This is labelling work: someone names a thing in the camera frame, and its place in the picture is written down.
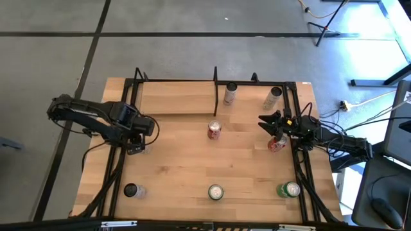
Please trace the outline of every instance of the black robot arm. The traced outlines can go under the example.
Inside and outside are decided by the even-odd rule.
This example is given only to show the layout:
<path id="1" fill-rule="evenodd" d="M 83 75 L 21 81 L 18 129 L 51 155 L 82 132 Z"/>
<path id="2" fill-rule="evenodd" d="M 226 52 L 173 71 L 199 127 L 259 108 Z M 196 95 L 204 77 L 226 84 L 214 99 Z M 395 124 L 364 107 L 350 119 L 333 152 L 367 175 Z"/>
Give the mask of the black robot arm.
<path id="1" fill-rule="evenodd" d="M 276 136 L 277 140 L 287 134 L 289 137 L 297 138 L 297 147 L 312 150 L 314 146 L 322 146 L 330 150 L 338 150 L 348 153 L 351 163 L 363 162 L 372 159 L 372 145 L 365 138 L 348 136 L 330 127 L 338 133 L 331 132 L 319 120 L 303 115 L 287 119 L 281 117 L 280 111 L 272 115 L 260 115 L 259 118 L 265 123 L 258 123 L 266 132 Z"/>
<path id="2" fill-rule="evenodd" d="M 73 99 L 67 94 L 54 98 L 47 114 L 54 122 L 73 121 L 84 126 L 87 135 L 99 133 L 110 145 L 124 146 L 129 154 L 143 151 L 145 136 L 152 135 L 154 129 L 152 119 L 126 103 L 95 103 Z M 96 120 L 98 117 L 108 124 Z"/>

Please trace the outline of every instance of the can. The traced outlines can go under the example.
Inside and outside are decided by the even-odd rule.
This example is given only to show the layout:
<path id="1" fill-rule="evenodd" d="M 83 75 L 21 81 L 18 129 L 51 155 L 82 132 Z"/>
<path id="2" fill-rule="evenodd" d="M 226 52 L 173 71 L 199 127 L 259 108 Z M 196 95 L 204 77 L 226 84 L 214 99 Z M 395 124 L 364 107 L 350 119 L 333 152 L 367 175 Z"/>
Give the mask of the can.
<path id="1" fill-rule="evenodd" d="M 282 93 L 283 91 L 279 87 L 271 88 L 270 92 L 264 100 L 263 109 L 271 110 L 274 107 L 275 103 L 277 103 Z"/>
<path id="2" fill-rule="evenodd" d="M 208 188 L 208 196 L 212 200 L 219 200 L 223 198 L 223 195 L 224 195 L 224 190 L 223 190 L 223 187 L 221 187 L 220 185 L 214 184 L 210 186 L 210 188 Z"/>
<path id="3" fill-rule="evenodd" d="M 283 148 L 286 145 L 286 143 L 287 137 L 285 137 L 284 135 L 279 141 L 277 141 L 276 137 L 272 137 L 267 144 L 268 150 L 270 150 L 271 152 L 277 152 L 281 150 L 281 148 Z"/>
<path id="4" fill-rule="evenodd" d="M 124 195 L 129 198 L 142 199 L 146 196 L 147 190 L 142 185 L 129 183 L 124 187 Z"/>
<path id="5" fill-rule="evenodd" d="M 277 186 L 277 194 L 282 198 L 295 198 L 300 195 L 300 186 L 295 182 L 287 182 Z"/>
<path id="6" fill-rule="evenodd" d="M 221 124 L 218 121 L 211 121 L 208 124 L 207 135 L 212 140 L 217 140 L 220 137 L 221 133 Z"/>
<path id="7" fill-rule="evenodd" d="M 237 93 L 237 85 L 233 82 L 227 83 L 227 86 L 225 88 L 225 94 L 224 94 L 224 105 L 231 105 L 232 102 L 236 99 L 236 93 Z"/>

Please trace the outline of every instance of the wooden table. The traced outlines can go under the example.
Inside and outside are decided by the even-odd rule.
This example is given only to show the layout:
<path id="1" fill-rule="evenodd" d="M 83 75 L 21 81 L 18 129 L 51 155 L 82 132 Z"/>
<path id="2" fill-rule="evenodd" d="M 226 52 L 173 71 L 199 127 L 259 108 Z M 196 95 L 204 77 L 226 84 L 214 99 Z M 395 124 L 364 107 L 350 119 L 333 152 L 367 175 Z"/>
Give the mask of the wooden table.
<path id="1" fill-rule="evenodd" d="M 102 101 L 120 101 L 124 80 L 109 78 Z M 144 94 L 144 84 L 139 85 L 137 108 Z M 281 98 L 273 110 L 262 109 L 270 88 L 238 86 L 236 100 L 228 107 L 222 102 L 225 86 L 218 86 L 220 102 L 216 117 L 211 114 L 155 115 L 161 127 L 160 136 L 150 146 L 149 153 L 126 156 L 115 217 L 301 223 L 298 198 L 283 199 L 275 191 L 278 184 L 295 181 L 290 144 L 280 152 L 269 152 L 270 135 L 257 124 L 258 115 L 284 108 Z M 318 117 L 311 84 L 297 83 L 297 91 L 301 108 L 312 102 L 312 115 Z M 289 95 L 293 108 L 292 95 Z M 207 125 L 212 120 L 222 123 L 222 134 L 217 141 L 206 135 Z M 155 128 L 148 141 L 156 131 Z M 100 137 L 93 137 L 90 146 L 101 142 Z M 109 146 L 89 152 L 73 215 L 81 213 L 99 191 L 108 154 Z M 328 156 L 314 149 L 310 158 L 318 195 L 334 216 L 342 219 Z M 128 183 L 145 186 L 148 190 L 146 198 L 127 198 L 123 189 Z M 207 190 L 212 184 L 224 188 L 224 197 L 220 201 L 208 198 Z M 104 214 L 108 213 L 110 198 L 111 192 L 106 199 Z M 306 192 L 308 215 L 313 220 L 309 198 Z"/>

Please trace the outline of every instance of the concrete floor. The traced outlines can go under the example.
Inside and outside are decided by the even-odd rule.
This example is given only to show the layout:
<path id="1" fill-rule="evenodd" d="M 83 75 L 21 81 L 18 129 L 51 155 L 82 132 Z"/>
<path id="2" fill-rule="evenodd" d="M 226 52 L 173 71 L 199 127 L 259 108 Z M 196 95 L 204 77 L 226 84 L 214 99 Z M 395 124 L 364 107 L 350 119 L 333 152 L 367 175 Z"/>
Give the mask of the concrete floor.
<path id="1" fill-rule="evenodd" d="M 318 15 L 338 3 L 306 0 Z M 104 0 L 3 0 L 0 31 L 95 31 Z M 318 32 L 297 0 L 113 0 L 103 31 Z M 310 38 L 101 38 L 82 95 L 99 101 L 108 77 L 132 77 L 140 67 L 149 78 L 310 81 L 322 113 L 340 100 L 358 103 L 391 89 L 353 88 L 349 80 L 385 79 L 407 64 L 376 3 L 349 3 L 331 25 L 358 39 Z M 51 98 L 73 94 L 92 38 L 0 38 L 0 136 L 26 149 L 0 148 L 0 223 L 27 221 L 39 195 L 60 128 L 47 119 Z M 394 95 L 341 113 L 343 127 L 387 108 Z M 351 134 L 381 141 L 386 124 Z M 80 181 L 87 137 L 71 134 L 45 219 L 67 217 Z"/>

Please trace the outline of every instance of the black post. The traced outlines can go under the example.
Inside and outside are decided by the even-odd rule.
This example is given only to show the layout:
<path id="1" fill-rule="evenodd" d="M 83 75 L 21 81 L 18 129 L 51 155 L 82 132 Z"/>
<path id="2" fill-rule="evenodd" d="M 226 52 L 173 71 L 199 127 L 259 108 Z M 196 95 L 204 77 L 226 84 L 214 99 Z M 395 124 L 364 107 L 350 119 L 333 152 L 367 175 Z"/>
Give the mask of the black post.
<path id="1" fill-rule="evenodd" d="M 327 26 L 321 26 L 321 25 L 315 24 L 315 23 L 313 23 L 313 22 L 308 22 L 308 24 L 311 24 L 311 25 L 316 26 L 316 27 L 318 27 L 318 28 L 322 28 L 320 38 L 319 38 L 319 40 L 317 41 L 317 43 L 315 44 L 315 46 L 319 46 L 319 45 L 320 45 L 320 42 L 321 42 L 322 38 L 324 38 L 324 35 L 326 34 L 326 32 L 327 32 L 327 30 L 328 30 L 328 26 L 331 24 L 331 22 L 333 21 L 335 15 L 338 13 L 338 11 L 341 9 L 341 7 L 344 5 L 345 1 L 346 1 L 346 0 L 342 0 L 340 6 L 337 8 L 337 10 L 334 12 L 333 16 L 331 17 L 331 19 L 328 21 Z"/>

